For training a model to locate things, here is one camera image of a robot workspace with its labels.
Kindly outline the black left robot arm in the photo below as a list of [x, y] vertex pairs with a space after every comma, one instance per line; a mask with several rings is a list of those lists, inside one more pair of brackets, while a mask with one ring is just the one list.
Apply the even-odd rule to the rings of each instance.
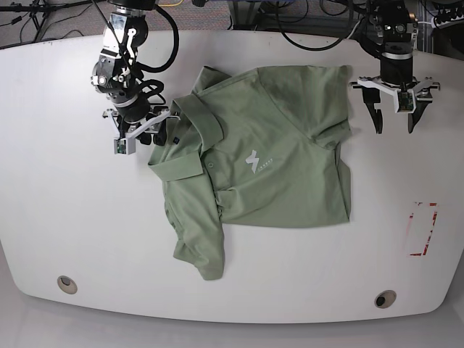
[[360, 23], [357, 42], [380, 62], [375, 77], [359, 77], [352, 88], [362, 91], [377, 134], [383, 131], [382, 111], [376, 107], [381, 94], [392, 97], [394, 112], [407, 115], [408, 132], [412, 133], [428, 105], [431, 91], [441, 85], [431, 77], [417, 80], [413, 76], [413, 52], [418, 35], [418, 20], [403, 1], [369, 1]]

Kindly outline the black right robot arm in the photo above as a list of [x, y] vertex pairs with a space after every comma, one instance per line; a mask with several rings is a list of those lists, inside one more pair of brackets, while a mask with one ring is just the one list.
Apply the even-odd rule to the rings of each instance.
[[[94, 65], [91, 84], [104, 94], [112, 107], [102, 117], [108, 119], [115, 133], [115, 154], [129, 155], [136, 143], [164, 146], [167, 139], [166, 119], [174, 116], [162, 92], [165, 85], [157, 79], [146, 79], [145, 73], [162, 73], [174, 63], [180, 36], [174, 19], [157, 1], [112, 1], [115, 11], [102, 15], [103, 48]], [[138, 61], [138, 49], [149, 34], [146, 13], [154, 10], [164, 17], [173, 31], [173, 49], [167, 61], [159, 67]]]

